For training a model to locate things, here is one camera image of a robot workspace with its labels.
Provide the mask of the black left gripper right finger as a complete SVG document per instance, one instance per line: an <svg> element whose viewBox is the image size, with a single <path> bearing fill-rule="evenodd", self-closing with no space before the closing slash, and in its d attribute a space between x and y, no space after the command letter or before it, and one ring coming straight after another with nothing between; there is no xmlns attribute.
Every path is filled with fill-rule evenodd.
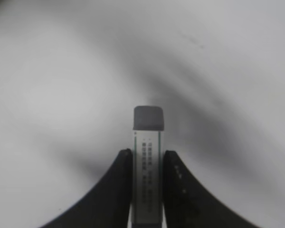
<svg viewBox="0 0 285 228"><path fill-rule="evenodd" d="M213 196L175 151L163 158L163 205L169 228L254 228Z"/></svg>

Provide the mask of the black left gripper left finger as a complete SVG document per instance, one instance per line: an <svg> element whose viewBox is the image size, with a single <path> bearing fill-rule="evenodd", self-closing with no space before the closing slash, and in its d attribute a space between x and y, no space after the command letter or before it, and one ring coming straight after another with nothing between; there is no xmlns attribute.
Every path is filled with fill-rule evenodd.
<svg viewBox="0 0 285 228"><path fill-rule="evenodd" d="M133 155L119 151L101 180L74 206L44 228L126 228L133 187Z"/></svg>

